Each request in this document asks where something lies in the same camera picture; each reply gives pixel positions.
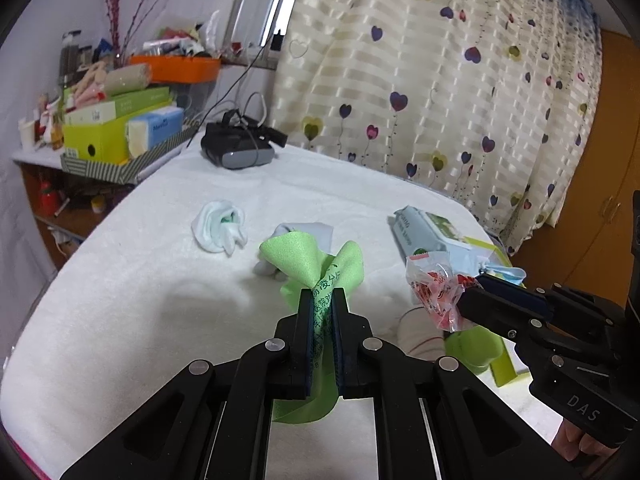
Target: rolled beige towel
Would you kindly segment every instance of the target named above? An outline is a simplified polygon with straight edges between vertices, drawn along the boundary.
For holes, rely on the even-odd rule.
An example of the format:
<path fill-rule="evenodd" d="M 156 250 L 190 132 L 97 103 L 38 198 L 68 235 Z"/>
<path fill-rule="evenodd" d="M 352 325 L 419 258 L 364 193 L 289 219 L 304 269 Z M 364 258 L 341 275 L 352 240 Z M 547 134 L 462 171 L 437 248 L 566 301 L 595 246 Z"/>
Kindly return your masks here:
<path fill-rule="evenodd" d="M 445 354 L 442 330 L 435 327 L 422 306 L 400 318 L 398 346 L 405 354 L 425 361 L 435 361 Z"/>

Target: white cup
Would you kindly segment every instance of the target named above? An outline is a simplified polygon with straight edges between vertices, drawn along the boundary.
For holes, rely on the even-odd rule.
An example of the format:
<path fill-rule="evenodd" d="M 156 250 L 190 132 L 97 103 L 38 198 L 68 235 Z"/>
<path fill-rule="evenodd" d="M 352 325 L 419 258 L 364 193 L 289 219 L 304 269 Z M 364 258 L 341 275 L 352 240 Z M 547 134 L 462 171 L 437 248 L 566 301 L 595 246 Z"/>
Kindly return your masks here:
<path fill-rule="evenodd" d="M 33 129 L 34 121 L 18 121 L 18 129 L 20 130 L 20 142 L 24 152 L 34 152 L 36 149 L 36 136 Z"/>

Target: metal screw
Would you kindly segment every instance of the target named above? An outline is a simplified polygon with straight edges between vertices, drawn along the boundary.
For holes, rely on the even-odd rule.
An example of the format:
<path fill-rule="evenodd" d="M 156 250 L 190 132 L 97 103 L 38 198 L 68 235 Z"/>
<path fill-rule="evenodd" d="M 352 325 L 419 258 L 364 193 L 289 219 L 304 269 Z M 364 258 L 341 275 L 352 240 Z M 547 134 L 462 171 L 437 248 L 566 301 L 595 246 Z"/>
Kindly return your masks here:
<path fill-rule="evenodd" d="M 192 375 L 202 375 L 209 370 L 209 363 L 203 361 L 202 359 L 198 359 L 189 365 L 189 372 Z"/>
<path fill-rule="evenodd" d="M 282 350 L 284 348 L 284 345 L 286 343 L 278 338 L 278 337 L 273 337 L 267 341 L 265 341 L 264 343 L 264 347 L 269 351 L 269 352 L 279 352 L 280 350 Z"/>
<path fill-rule="evenodd" d="M 455 372 L 458 369 L 460 364 L 455 357 L 444 356 L 438 361 L 440 368 L 446 370 L 447 372 Z"/>
<path fill-rule="evenodd" d="M 382 341 L 377 337 L 367 337 L 362 342 L 362 346 L 367 350 L 380 350 L 382 348 Z"/>

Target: green fabric bag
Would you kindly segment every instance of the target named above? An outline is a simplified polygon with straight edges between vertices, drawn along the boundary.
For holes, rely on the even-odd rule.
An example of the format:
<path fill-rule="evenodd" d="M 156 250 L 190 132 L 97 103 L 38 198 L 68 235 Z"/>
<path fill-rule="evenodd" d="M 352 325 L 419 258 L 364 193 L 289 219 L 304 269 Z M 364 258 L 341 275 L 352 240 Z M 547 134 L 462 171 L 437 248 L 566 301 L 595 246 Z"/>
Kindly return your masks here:
<path fill-rule="evenodd" d="M 292 231 L 260 245 L 262 257 L 284 272 L 289 280 L 280 289 L 287 304 L 298 310 L 300 291 L 313 290 L 314 334 L 311 396 L 306 400 L 276 400 L 273 420 L 288 424 L 313 422 L 329 413 L 338 400 L 330 306 L 334 288 L 348 296 L 364 279 L 362 252 L 356 242 L 345 243 L 331 256 L 318 249 L 309 233 Z"/>

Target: white shelf top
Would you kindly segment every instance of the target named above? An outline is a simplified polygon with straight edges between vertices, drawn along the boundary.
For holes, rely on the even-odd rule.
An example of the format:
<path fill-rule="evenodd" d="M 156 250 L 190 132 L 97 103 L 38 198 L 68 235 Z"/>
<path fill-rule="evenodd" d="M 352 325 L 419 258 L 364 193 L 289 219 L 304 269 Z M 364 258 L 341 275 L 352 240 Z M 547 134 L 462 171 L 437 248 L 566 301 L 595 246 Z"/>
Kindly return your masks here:
<path fill-rule="evenodd" d="M 53 168 L 54 170 L 62 170 L 60 155 L 62 155 L 64 152 L 64 148 L 54 150 L 49 144 L 46 144 L 35 150 L 34 152 L 17 150 L 16 152 L 12 153 L 11 158 L 15 162 L 25 162 L 27 164 L 35 164 L 36 166 Z"/>

